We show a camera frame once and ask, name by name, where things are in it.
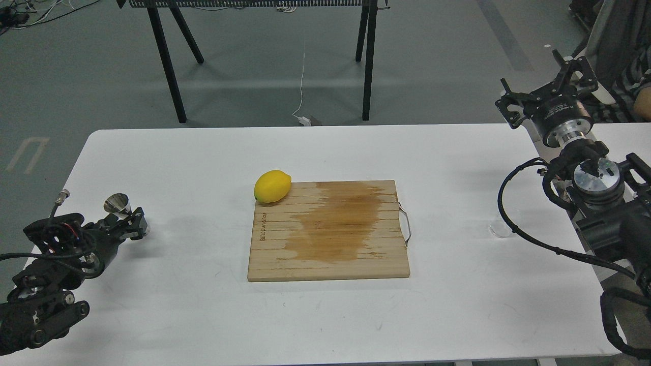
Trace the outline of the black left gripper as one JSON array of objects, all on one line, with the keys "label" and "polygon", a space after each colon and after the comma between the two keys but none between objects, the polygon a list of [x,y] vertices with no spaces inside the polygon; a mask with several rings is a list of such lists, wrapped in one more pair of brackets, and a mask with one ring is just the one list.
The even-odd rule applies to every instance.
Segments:
[{"label": "black left gripper", "polygon": [[137,207],[123,218],[110,213],[96,223],[84,223],[80,213],[41,219],[30,223],[23,232],[42,255],[75,266],[88,278],[96,278],[116,257],[123,241],[143,239],[149,234],[149,224],[143,209]]}]

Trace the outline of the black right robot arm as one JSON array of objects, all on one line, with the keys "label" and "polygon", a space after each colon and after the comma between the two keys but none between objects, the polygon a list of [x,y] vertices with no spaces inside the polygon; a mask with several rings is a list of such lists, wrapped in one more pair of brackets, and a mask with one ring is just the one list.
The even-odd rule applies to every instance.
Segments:
[{"label": "black right robot arm", "polygon": [[[542,143],[560,148],[559,156],[546,162],[533,158],[518,165],[498,189],[497,209],[507,227],[521,238],[557,255],[608,268],[634,280],[640,292],[607,289],[600,297],[602,324],[608,341],[619,351],[649,360],[648,348],[628,345],[617,330],[612,308],[623,299],[649,308],[649,165],[635,153],[623,162],[610,160],[602,141],[588,137],[593,119],[581,98],[598,89],[598,80],[583,56],[566,60],[552,51],[560,70],[555,79],[529,93],[511,90],[505,79],[504,95],[495,102],[511,128],[531,120]],[[570,214],[580,214],[578,234],[593,254],[553,247],[524,232],[503,206],[507,183],[525,168],[538,166],[547,199]]]}]

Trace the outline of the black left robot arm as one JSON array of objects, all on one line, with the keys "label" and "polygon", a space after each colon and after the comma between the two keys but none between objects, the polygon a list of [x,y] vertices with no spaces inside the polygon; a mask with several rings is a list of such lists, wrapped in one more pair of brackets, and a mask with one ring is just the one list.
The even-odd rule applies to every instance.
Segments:
[{"label": "black left robot arm", "polygon": [[24,228],[39,253],[2,254],[2,260],[32,259],[12,278],[15,287],[2,303],[2,355],[67,335],[90,313],[89,303],[76,301],[73,291],[102,275],[127,239],[143,239],[149,232],[143,209],[132,209],[125,194],[108,197],[107,216],[89,223],[80,213],[56,215],[69,195],[60,191],[49,217]]}]

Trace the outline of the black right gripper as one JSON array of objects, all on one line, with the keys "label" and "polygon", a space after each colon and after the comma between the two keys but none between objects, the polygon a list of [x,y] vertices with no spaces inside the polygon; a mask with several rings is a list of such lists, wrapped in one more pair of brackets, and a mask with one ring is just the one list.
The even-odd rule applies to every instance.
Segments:
[{"label": "black right gripper", "polygon": [[546,147],[563,148],[592,130],[593,118],[579,100],[596,92],[599,82],[584,56],[565,59],[557,49],[552,56],[560,70],[543,87],[542,99],[546,101],[540,104],[540,98],[533,93],[514,92],[502,77],[505,92],[495,106],[509,127],[518,128],[531,119]]}]

